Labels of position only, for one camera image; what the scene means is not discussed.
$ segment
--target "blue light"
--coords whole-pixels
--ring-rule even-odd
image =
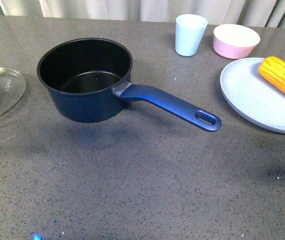
[[[33,236],[33,239],[32,240],[43,240],[42,239],[42,237],[41,236],[39,236],[39,235],[35,235],[35,236]]]

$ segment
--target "light blue plate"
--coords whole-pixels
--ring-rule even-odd
[[[220,75],[221,91],[229,105],[244,119],[285,134],[285,94],[258,73],[263,59],[248,57],[229,63]]]

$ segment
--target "pink bowl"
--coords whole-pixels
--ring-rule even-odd
[[[257,32],[237,24],[223,24],[213,30],[213,49],[227,59],[247,57],[260,40]]]

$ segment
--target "speckled countertop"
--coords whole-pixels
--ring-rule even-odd
[[[175,24],[0,16],[0,67],[27,81],[0,117],[0,239],[285,240],[285,134],[225,101],[232,60],[209,25],[196,55],[175,53]],[[285,29],[254,27],[250,57],[285,60]],[[133,56],[131,81],[219,116],[205,132],[145,102],[99,123],[61,116],[36,66],[62,42],[103,37]]]

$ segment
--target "plate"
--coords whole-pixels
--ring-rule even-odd
[[[263,59],[248,57],[229,63],[220,75],[221,91],[244,119],[285,134],[285,94],[260,76],[258,67]]]
[[[0,67],[0,116],[17,104],[26,86],[26,80],[19,72]]]

